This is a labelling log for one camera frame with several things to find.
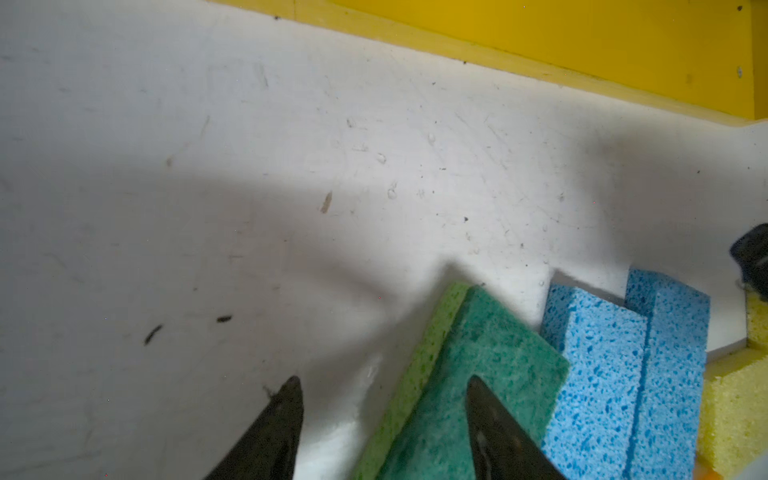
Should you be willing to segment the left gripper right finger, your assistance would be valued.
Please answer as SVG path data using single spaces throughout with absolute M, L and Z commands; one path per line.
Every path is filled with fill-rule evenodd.
M 477 375 L 467 384 L 466 414 L 477 479 L 565 480 Z

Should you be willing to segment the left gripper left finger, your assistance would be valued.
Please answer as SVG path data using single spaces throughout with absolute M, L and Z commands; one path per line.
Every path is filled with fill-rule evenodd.
M 303 418 L 301 381 L 292 376 L 205 479 L 291 480 Z

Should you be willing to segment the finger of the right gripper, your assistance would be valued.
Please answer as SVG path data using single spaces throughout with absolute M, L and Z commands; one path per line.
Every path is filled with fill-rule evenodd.
M 767 256 L 768 225 L 753 227 L 730 247 L 729 253 L 739 266 L 742 282 L 756 292 L 761 300 L 768 296 Z

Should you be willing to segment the light blue sponge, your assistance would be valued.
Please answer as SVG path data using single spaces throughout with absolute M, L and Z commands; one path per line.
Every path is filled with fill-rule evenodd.
M 693 476 L 710 297 L 667 275 L 629 271 L 625 305 L 648 319 L 626 479 Z
M 541 336 L 570 364 L 542 451 L 568 479 L 620 479 L 628 460 L 648 319 L 552 284 Z

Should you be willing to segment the dark green scrub sponge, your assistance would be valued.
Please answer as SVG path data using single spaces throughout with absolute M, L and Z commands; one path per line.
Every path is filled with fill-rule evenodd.
M 538 449 L 570 370 L 484 288 L 443 293 L 353 469 L 354 479 L 473 479 L 505 418 L 503 448 Z

